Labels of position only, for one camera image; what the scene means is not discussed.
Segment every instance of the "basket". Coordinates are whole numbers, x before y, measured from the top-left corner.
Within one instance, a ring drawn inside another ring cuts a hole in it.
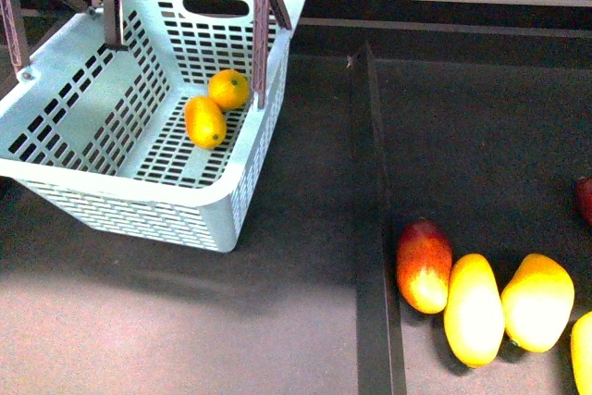
[[[253,75],[254,1],[240,1],[247,16],[123,0],[129,51],[105,46],[101,9],[76,15],[0,101],[0,174],[91,228],[231,251],[278,119],[293,34],[270,19],[265,107],[227,112],[223,144],[196,147],[188,98],[220,69]],[[284,3],[295,25],[304,0]]]

